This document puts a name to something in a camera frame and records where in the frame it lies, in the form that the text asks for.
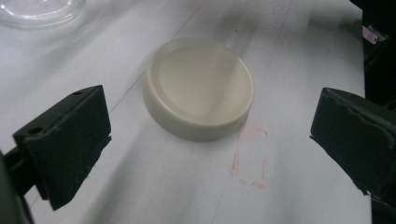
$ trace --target white lid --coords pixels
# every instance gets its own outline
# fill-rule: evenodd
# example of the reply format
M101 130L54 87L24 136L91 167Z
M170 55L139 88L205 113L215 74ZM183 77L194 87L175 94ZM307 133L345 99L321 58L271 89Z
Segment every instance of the white lid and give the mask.
M251 75L235 54L202 38L173 40L152 56L144 100L166 130L197 141L237 129L253 102Z

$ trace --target white table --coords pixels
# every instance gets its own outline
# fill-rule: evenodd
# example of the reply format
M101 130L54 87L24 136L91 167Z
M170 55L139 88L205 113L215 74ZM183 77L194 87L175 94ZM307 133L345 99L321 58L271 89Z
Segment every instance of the white table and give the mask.
M105 87L113 140L74 200L36 223L371 223L370 199L309 139L320 91L364 94L361 12L347 0L88 0L73 21L0 26L0 148L67 94ZM255 81L244 127L196 143L142 99L151 53L182 36L233 49Z

